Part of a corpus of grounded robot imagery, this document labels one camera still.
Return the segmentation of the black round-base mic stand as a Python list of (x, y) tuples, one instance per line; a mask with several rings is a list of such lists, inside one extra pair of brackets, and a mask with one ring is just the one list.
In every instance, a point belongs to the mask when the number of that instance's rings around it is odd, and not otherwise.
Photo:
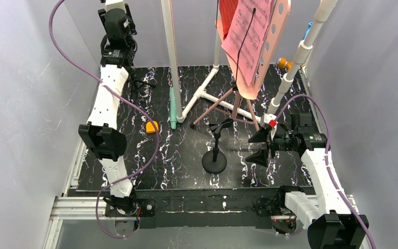
[(229, 118), (221, 123), (210, 123), (209, 128), (213, 133), (215, 144), (212, 150), (207, 151), (202, 157), (202, 167), (210, 174), (219, 174), (223, 172), (227, 166), (227, 158), (219, 149), (219, 139), (221, 131), (232, 126), (233, 119)]

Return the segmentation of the black tripod shock mount stand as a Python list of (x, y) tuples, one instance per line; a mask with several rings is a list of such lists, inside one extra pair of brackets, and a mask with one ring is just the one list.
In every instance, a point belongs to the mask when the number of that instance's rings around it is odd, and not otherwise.
[(137, 102), (139, 98), (142, 98), (145, 95), (146, 86), (148, 86), (151, 89), (156, 88), (156, 85), (138, 79), (136, 77), (134, 68), (130, 67), (130, 70), (128, 72), (129, 72), (129, 77), (127, 80), (127, 86), (129, 88), (129, 92), (127, 96), (129, 97), (129, 101)]

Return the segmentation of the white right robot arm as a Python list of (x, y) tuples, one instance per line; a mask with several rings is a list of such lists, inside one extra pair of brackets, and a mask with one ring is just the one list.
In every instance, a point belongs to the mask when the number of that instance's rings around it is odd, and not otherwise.
[(281, 186), (273, 198), (261, 200), (258, 214), (268, 209), (289, 211), (307, 231), (310, 248), (361, 248), (369, 223), (345, 196), (326, 151), (328, 137), (316, 131), (309, 113), (293, 114), (290, 129), (277, 120), (275, 115), (263, 115), (261, 127), (248, 140), (261, 143), (262, 148), (246, 161), (265, 166), (277, 151), (297, 152), (318, 203), (313, 204), (302, 187)]

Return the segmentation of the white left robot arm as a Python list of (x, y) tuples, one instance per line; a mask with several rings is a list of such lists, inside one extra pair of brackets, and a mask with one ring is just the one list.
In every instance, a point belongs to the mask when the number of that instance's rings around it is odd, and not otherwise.
[(87, 124), (81, 124), (78, 133), (86, 147), (101, 163), (108, 182), (109, 197), (104, 201), (124, 215), (133, 215), (138, 209), (133, 184), (126, 179), (124, 163), (125, 135), (117, 130), (119, 96), (129, 78), (137, 44), (133, 35), (136, 28), (130, 9), (124, 1), (105, 1), (98, 15), (105, 29), (101, 42), (101, 80), (93, 109)]

